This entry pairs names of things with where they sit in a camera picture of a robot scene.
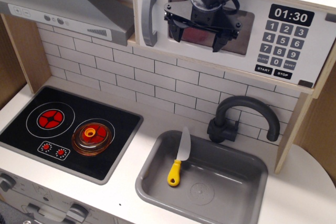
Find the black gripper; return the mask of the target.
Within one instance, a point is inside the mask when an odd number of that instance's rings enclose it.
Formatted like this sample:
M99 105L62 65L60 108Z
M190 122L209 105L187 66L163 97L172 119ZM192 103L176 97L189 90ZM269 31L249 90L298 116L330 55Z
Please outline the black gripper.
M239 11L238 0L187 0L164 5L164 20L169 24L173 39L180 42L184 29L193 27L215 34L212 49L219 52L230 40L236 39L242 24L234 15Z

